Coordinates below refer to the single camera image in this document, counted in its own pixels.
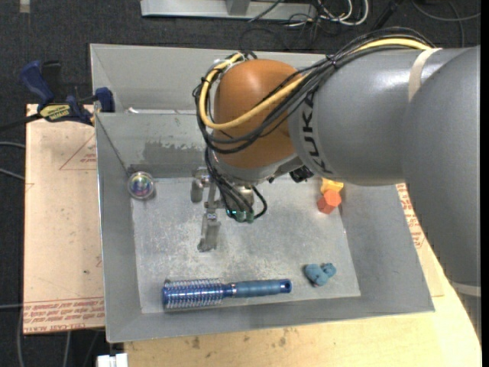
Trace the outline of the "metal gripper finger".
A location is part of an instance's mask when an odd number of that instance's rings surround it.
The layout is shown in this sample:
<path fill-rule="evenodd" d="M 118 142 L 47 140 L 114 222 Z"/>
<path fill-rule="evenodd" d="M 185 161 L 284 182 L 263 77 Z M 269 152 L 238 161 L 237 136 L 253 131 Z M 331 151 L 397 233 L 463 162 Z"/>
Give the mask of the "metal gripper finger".
<path fill-rule="evenodd" d="M 202 238 L 197 248 L 200 252 L 209 252 L 217 249 L 219 241 L 219 230 L 221 223 L 215 213 L 206 213 L 202 219 Z"/>
<path fill-rule="evenodd" d="M 193 172 L 193 180 L 190 190 L 190 199 L 193 203 L 200 203 L 203 191 L 209 185 L 209 172 L 205 167 L 198 167 Z"/>

